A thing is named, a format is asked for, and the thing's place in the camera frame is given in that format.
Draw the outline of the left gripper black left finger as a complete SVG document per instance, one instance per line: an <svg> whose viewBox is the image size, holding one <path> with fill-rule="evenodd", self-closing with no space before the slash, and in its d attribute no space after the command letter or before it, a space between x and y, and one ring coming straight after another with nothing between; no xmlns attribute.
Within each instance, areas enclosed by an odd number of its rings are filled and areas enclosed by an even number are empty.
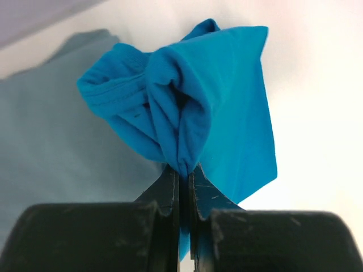
<svg viewBox="0 0 363 272"><path fill-rule="evenodd" d="M2 271L179 271L179 175L133 202L39 204L15 223Z"/></svg>

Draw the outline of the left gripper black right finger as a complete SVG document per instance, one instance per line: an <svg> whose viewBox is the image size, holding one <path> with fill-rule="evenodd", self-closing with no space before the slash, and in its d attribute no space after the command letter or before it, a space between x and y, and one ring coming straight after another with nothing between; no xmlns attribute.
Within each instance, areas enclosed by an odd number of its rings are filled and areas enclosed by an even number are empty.
<svg viewBox="0 0 363 272"><path fill-rule="evenodd" d="M321 211L247 211L196 168L189 176L196 271L361 271L343 220Z"/></svg>

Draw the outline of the bright blue t shirt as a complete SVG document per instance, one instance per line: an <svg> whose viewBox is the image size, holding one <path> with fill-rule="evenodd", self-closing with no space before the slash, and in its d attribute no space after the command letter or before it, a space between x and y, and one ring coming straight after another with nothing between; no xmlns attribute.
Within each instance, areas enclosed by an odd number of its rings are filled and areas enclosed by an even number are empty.
<svg viewBox="0 0 363 272"><path fill-rule="evenodd" d="M261 54L265 26L199 23L147 53L116 44L77 82L90 110L136 153L186 179L200 166L240 203L277 177Z"/></svg>

